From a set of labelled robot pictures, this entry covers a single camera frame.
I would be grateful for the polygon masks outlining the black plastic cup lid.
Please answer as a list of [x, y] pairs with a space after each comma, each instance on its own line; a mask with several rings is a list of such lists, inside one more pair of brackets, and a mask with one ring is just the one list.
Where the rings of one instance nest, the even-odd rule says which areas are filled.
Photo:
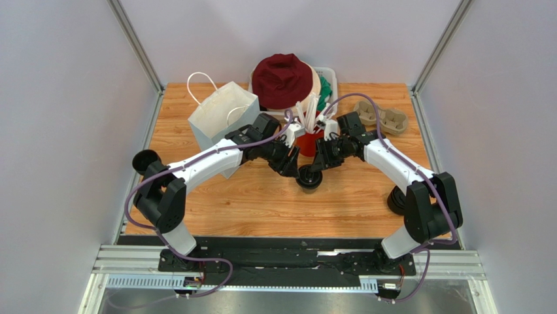
[[322, 172], [310, 172], [311, 165], [299, 168], [299, 178], [295, 181], [301, 188], [318, 188], [323, 181]]

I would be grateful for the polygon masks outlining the white paper bag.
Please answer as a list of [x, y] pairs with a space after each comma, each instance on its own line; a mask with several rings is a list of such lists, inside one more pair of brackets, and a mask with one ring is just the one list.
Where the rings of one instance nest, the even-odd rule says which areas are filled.
[[214, 92], [203, 101], [195, 97], [190, 83], [186, 83], [188, 93], [197, 103], [188, 123], [201, 150], [211, 148], [229, 132], [252, 124], [260, 114], [257, 95], [233, 81], [219, 88], [213, 80], [210, 83]]

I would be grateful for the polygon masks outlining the translucent dark plastic cup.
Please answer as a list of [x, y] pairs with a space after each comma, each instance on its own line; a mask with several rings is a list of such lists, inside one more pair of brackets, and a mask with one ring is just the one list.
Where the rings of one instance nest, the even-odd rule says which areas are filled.
[[318, 188], [302, 188], [301, 191], [305, 194], [313, 194], [318, 190]]

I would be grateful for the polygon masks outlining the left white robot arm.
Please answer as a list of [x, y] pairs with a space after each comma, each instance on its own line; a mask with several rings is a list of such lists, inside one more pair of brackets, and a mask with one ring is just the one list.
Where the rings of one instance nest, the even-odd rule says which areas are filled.
[[303, 134], [303, 126], [286, 111], [287, 123], [282, 125], [274, 116], [259, 114], [251, 124], [231, 131], [217, 144], [173, 164], [165, 165], [157, 152], [143, 150], [132, 161], [142, 181], [126, 198], [149, 223], [145, 226], [160, 236], [178, 258], [205, 262], [192, 257], [197, 246], [194, 236], [184, 223], [186, 198], [200, 184], [234, 170], [246, 162], [262, 159], [283, 177], [299, 177], [299, 147], [295, 140]]

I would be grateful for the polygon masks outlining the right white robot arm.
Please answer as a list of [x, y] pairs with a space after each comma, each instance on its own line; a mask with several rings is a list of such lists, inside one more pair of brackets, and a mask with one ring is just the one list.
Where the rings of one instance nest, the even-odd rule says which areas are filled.
[[434, 173], [410, 160], [380, 129], [366, 130], [357, 113], [336, 120], [321, 114], [317, 125], [324, 136], [316, 140], [309, 173], [339, 167], [346, 158], [357, 157], [380, 170], [396, 186], [388, 206], [403, 216], [403, 226], [375, 246], [372, 263], [378, 272], [394, 271], [411, 253], [462, 226], [462, 209], [451, 174]]

